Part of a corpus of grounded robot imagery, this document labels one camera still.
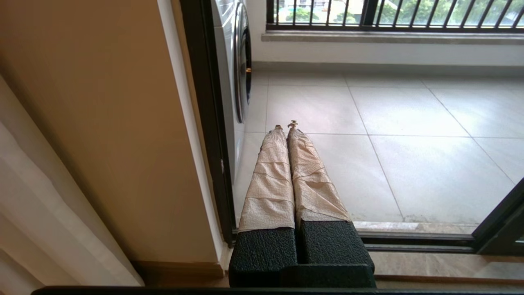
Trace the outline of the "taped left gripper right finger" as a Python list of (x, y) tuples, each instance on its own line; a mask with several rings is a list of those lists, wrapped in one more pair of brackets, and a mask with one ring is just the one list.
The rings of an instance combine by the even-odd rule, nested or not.
[(289, 124), (298, 261), (281, 271), (287, 287), (376, 287), (375, 265), (312, 140)]

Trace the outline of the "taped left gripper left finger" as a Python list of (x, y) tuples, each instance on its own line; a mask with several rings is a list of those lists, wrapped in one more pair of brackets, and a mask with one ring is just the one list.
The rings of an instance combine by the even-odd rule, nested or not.
[(295, 202), (286, 135), (280, 125), (260, 147), (228, 268), (230, 287), (279, 287), (298, 264)]

